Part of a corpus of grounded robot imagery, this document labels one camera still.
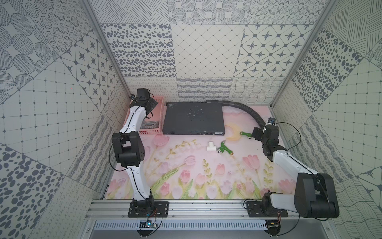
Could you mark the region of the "grey striped square dishcloth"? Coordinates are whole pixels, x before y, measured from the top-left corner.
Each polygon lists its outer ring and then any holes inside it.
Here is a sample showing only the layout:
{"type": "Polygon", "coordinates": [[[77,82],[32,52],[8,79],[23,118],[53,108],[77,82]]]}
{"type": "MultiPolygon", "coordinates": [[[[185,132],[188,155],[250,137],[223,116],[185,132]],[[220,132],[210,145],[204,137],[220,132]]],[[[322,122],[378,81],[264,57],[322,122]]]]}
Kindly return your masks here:
{"type": "Polygon", "coordinates": [[[143,121],[141,129],[156,129],[160,127],[159,121],[143,121]]]}

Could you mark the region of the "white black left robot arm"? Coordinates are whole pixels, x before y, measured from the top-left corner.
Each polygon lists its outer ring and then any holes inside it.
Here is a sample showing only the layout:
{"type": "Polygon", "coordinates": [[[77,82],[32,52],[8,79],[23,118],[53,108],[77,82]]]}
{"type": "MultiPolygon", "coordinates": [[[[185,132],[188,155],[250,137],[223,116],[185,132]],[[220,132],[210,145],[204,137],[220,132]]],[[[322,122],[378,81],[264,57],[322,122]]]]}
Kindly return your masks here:
{"type": "Polygon", "coordinates": [[[129,106],[129,115],[120,132],[111,137],[111,147],[114,151],[116,162],[122,169],[116,169],[112,163],[111,168],[117,172],[126,171],[133,188],[133,199],[130,209],[133,213],[147,214],[155,210],[152,191],[147,184],[143,172],[145,149],[139,131],[149,113],[157,106],[148,89],[140,88],[137,95],[131,95],[132,102],[129,106]]]}

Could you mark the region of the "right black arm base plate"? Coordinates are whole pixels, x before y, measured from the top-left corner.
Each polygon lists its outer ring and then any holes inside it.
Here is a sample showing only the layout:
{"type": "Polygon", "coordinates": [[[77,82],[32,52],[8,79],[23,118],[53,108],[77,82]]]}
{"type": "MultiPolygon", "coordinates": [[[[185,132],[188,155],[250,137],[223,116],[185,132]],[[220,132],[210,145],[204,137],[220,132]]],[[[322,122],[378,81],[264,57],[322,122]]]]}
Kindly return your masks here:
{"type": "Polygon", "coordinates": [[[284,209],[277,209],[273,206],[263,207],[263,204],[259,201],[246,201],[244,203],[250,218],[254,217],[266,217],[266,218],[287,218],[288,212],[284,209]]]}

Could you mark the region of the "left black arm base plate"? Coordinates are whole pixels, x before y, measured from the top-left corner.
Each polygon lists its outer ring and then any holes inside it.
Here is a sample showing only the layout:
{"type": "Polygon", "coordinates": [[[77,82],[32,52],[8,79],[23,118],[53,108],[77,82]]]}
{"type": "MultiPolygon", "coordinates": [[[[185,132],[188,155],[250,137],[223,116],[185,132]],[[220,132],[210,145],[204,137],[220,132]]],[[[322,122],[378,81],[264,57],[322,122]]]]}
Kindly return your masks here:
{"type": "Polygon", "coordinates": [[[137,201],[133,200],[129,205],[129,218],[167,218],[169,201],[137,201]]]}

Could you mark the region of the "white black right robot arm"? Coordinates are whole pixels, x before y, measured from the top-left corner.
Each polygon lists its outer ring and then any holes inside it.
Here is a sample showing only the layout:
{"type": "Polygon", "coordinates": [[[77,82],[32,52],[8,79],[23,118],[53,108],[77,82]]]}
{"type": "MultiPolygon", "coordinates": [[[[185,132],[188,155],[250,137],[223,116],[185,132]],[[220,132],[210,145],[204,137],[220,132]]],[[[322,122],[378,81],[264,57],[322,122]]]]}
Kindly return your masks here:
{"type": "Polygon", "coordinates": [[[279,128],[276,125],[266,124],[262,129],[255,127],[252,137],[262,143],[263,154],[296,182],[292,194],[265,193],[262,198],[264,214],[279,209],[296,212],[303,218],[328,220],[339,217],[333,178],[309,168],[279,145],[279,128]]]}

